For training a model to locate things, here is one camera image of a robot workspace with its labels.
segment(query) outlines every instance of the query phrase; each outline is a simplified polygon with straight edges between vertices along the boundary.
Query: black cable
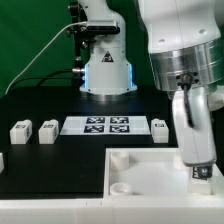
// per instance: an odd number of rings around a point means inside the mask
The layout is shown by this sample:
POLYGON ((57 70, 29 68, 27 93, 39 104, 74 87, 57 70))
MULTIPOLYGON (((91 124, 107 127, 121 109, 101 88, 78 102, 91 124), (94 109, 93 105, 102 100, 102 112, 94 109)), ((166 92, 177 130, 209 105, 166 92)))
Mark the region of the black cable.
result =
POLYGON ((188 99, 189 87, 187 85, 184 85, 183 90, 184 90, 184 106, 185 106, 185 111, 186 111, 186 116, 187 116, 187 122, 188 122, 189 127, 193 128, 194 123, 193 123, 193 119, 192 119, 192 115, 191 115, 191 107, 190 107, 190 103, 189 103, 189 99, 188 99))
MULTIPOLYGON (((35 77, 35 78, 24 78, 24 79, 20 79, 20 80, 14 82, 14 83, 11 85, 11 87, 10 87, 9 90, 8 90, 8 92, 10 92, 11 89, 12 89, 15 85, 17 85, 18 83, 20 83, 20 82, 24 82, 24 81, 27 81, 27 80, 42 80, 42 79, 43 79, 43 77, 35 77)), ((46 79, 45 81, 47 81, 47 80, 72 80, 72 79, 80 80, 81 78, 79 78, 79 77, 71 77, 71 78, 52 78, 52 77, 47 77, 47 78, 44 78, 44 79, 46 79)))
POLYGON ((72 69, 62 69, 62 70, 53 72, 53 73, 47 75, 46 77, 42 78, 42 80, 37 83, 37 86, 40 87, 44 82, 46 82, 48 80, 48 78, 56 76, 56 75, 60 75, 63 73, 72 73, 72 69))

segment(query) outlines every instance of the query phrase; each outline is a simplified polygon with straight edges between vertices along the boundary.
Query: cable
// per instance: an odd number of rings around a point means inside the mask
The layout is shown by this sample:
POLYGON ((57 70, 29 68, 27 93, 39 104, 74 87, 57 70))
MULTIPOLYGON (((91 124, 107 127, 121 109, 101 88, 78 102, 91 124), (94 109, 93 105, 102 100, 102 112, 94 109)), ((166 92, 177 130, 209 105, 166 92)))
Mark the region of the cable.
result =
MULTIPOLYGON (((27 80, 42 80, 43 77, 35 77, 35 78, 24 78, 24 79, 20 79, 14 83, 12 83, 12 85, 10 86, 9 90, 8 90, 8 93, 10 92, 10 90, 15 86, 17 85, 18 83, 20 82, 24 82, 24 81, 27 81, 27 80)), ((76 79, 76 80, 80 80, 81 78, 79 77, 71 77, 71 78, 52 78, 52 77, 46 77, 44 79, 47 79, 47 80, 72 80, 72 79, 76 79)))
POLYGON ((43 77, 43 79, 37 83, 37 86, 40 87, 44 82, 46 82, 48 80, 48 78, 56 76, 56 75, 60 75, 63 73, 72 73, 72 69, 63 69, 63 70, 59 70, 56 72, 51 73, 50 75, 43 77))
POLYGON ((65 26, 63 29, 61 29, 61 31, 59 31, 55 37, 40 51, 39 54, 37 54, 36 57, 34 57, 34 59, 12 80, 12 82, 8 85, 5 94, 7 95, 10 87, 12 86, 12 84, 19 78, 21 77, 28 69, 29 67, 41 56, 41 54, 61 35, 61 33, 63 33, 67 28, 72 27, 72 26, 76 26, 76 25, 84 25, 86 24, 86 22, 79 22, 79 23, 72 23, 70 25, 65 26))
POLYGON ((191 107, 190 107, 190 103, 189 103, 189 99, 188 99, 188 86, 184 85, 183 89, 184 89, 184 106, 185 106, 185 111, 186 111, 186 116, 187 116, 187 122, 188 122, 189 127, 193 128, 194 123, 193 123, 193 119, 192 119, 192 115, 191 115, 191 107))

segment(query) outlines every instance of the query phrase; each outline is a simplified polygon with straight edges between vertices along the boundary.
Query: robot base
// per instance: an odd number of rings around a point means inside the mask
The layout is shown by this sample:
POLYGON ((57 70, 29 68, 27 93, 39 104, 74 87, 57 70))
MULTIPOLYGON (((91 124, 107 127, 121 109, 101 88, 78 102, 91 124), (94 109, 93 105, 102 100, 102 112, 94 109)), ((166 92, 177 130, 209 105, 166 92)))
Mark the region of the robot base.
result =
POLYGON ((126 99, 128 96, 136 96, 137 91, 132 90, 127 93, 123 93, 120 95, 100 95, 100 94, 92 94, 88 92, 81 92, 82 97, 89 98, 94 101, 99 101, 99 102, 117 102, 120 100, 126 99))

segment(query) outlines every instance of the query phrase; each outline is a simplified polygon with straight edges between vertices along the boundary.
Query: cylindrical hole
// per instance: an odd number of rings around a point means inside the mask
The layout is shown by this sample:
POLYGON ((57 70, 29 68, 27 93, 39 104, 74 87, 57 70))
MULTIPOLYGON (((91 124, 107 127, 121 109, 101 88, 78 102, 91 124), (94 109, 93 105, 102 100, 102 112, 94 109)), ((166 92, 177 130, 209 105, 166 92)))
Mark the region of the cylindrical hole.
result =
POLYGON ((199 33, 202 34, 202 35, 204 35, 204 34, 207 34, 207 31, 206 31, 205 29, 201 29, 201 30, 199 31, 199 33))
POLYGON ((159 40, 158 44, 161 45, 161 44, 164 44, 166 41, 164 39, 161 39, 159 40))
POLYGON ((111 195, 131 195, 132 189, 131 186, 126 183, 116 183, 110 186, 111 195))

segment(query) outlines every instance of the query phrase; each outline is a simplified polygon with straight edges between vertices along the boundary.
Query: white plastic box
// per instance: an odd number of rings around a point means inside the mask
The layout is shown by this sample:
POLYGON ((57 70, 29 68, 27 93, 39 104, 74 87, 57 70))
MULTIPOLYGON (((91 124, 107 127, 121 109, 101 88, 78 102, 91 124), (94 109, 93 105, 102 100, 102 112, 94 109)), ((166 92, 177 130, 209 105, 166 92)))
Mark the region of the white plastic box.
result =
POLYGON ((174 167, 177 150, 107 149, 103 198, 2 200, 0 224, 223 224, 222 174, 214 166, 212 194, 190 192, 190 169, 174 167), (112 195, 116 183, 131 189, 112 195))

